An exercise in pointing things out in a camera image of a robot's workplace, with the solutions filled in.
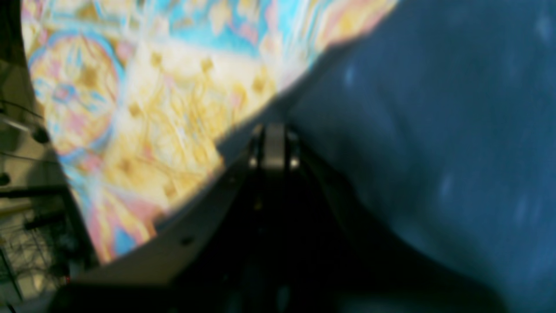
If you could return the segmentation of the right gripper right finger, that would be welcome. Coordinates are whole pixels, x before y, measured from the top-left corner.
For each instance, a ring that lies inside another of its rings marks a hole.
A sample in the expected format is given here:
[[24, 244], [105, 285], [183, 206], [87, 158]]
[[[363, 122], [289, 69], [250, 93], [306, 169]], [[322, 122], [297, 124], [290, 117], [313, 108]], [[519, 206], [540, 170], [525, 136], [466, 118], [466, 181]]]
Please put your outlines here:
[[487, 287], [410, 248], [349, 184], [285, 130], [296, 231], [290, 313], [505, 313]]

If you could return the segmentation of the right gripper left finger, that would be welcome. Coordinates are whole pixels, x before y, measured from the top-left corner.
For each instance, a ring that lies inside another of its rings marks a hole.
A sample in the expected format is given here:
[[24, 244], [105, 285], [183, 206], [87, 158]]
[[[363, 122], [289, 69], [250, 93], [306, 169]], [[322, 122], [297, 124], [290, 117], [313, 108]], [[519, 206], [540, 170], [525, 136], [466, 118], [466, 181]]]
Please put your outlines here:
[[225, 229], [259, 166], [265, 127], [258, 125], [228, 170], [185, 215], [158, 236], [111, 265], [86, 273], [53, 297], [50, 313], [166, 313], [193, 306], [175, 280], [193, 265]]

